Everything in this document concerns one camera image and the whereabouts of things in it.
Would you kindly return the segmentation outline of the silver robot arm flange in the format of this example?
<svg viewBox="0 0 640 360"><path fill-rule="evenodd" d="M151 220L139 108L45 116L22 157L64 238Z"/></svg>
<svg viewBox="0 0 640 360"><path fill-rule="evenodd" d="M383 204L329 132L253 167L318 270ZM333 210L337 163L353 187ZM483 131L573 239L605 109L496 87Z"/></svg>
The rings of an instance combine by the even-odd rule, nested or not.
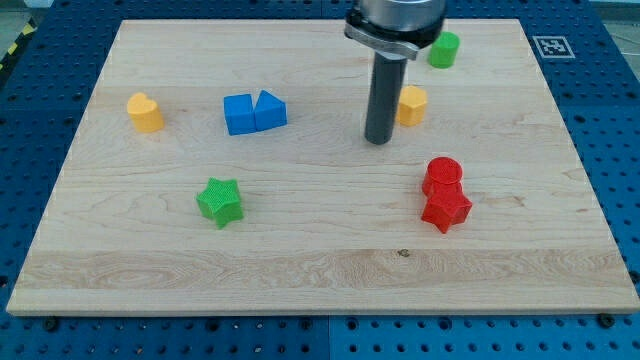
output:
<svg viewBox="0 0 640 360"><path fill-rule="evenodd" d="M439 37L446 0L360 0L345 17L344 34L390 60L415 60Z"/></svg>

